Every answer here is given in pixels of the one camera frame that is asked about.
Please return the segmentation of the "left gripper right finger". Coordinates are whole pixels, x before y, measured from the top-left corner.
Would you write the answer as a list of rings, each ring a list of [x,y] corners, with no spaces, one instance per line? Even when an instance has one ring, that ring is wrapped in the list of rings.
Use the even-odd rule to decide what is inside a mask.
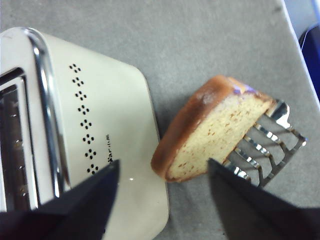
[[[320,209],[298,207],[207,162],[211,195],[230,240],[318,240]]]

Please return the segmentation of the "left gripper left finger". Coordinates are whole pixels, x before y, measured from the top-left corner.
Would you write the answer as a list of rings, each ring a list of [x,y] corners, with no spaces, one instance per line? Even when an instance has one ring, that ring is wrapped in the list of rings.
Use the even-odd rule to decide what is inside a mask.
[[[100,240],[116,200],[120,162],[34,210],[1,212],[2,240]]]

